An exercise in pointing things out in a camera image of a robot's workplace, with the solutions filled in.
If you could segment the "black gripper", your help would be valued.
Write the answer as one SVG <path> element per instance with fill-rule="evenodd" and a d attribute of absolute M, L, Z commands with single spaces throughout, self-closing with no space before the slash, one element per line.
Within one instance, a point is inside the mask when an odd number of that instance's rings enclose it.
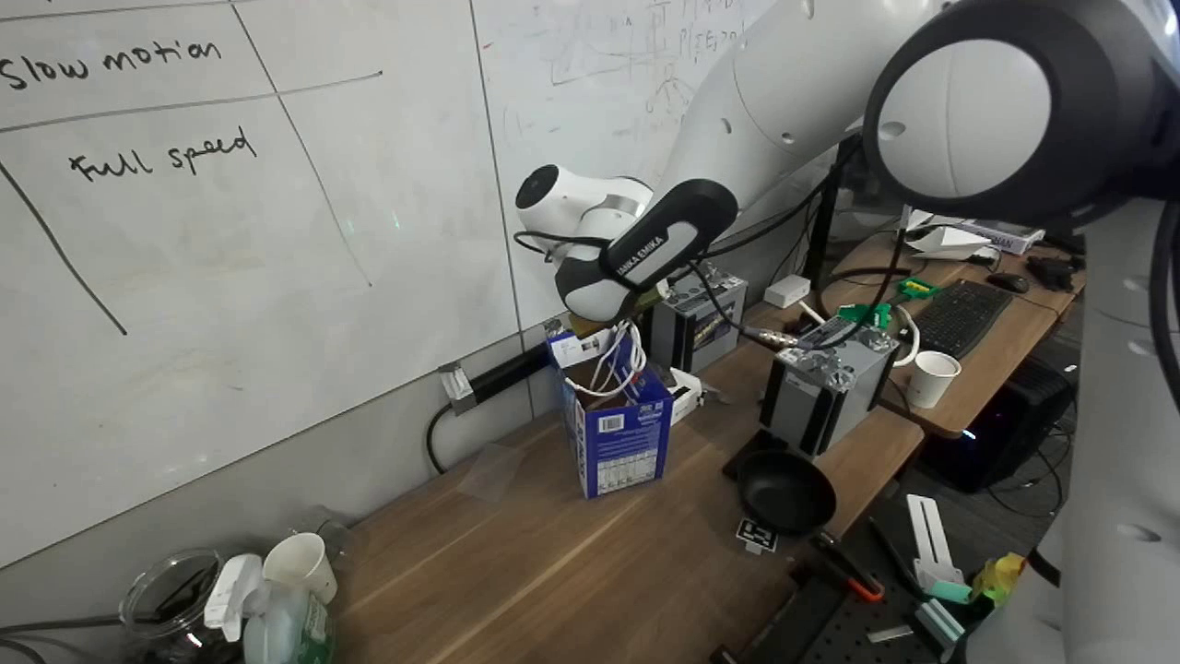
<path fill-rule="evenodd" d="M 557 269 L 560 304 L 587 322 L 620 322 L 642 293 L 696 258 L 739 216 L 739 198 L 716 181 L 679 181 L 636 227 L 595 262 Z"/>

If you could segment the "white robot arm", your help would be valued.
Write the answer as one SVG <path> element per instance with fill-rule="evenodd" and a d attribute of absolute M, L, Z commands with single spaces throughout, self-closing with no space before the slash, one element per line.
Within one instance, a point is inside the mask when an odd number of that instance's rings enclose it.
<path fill-rule="evenodd" d="M 846 135 L 919 209 L 1088 237 L 1069 499 L 954 664 L 1180 664 L 1180 5 L 777 0 L 658 181 L 541 167 L 518 213 L 609 325 Z"/>

